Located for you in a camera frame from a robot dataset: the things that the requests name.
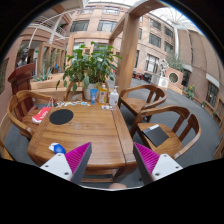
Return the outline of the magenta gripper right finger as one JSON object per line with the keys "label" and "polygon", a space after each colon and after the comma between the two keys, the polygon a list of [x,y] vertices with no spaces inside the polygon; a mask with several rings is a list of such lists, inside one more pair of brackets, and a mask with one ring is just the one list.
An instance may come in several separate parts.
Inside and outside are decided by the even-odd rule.
{"label": "magenta gripper right finger", "polygon": [[139,143],[134,144],[133,154],[145,185],[182,169],[168,154],[159,155]]}

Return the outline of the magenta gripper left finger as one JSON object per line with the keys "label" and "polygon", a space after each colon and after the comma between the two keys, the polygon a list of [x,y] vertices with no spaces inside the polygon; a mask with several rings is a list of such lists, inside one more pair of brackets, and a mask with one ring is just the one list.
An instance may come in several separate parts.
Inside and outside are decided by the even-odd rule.
{"label": "magenta gripper left finger", "polygon": [[92,144],[88,142],[66,154],[57,152],[41,166],[41,169],[75,184],[80,184],[91,153]]}

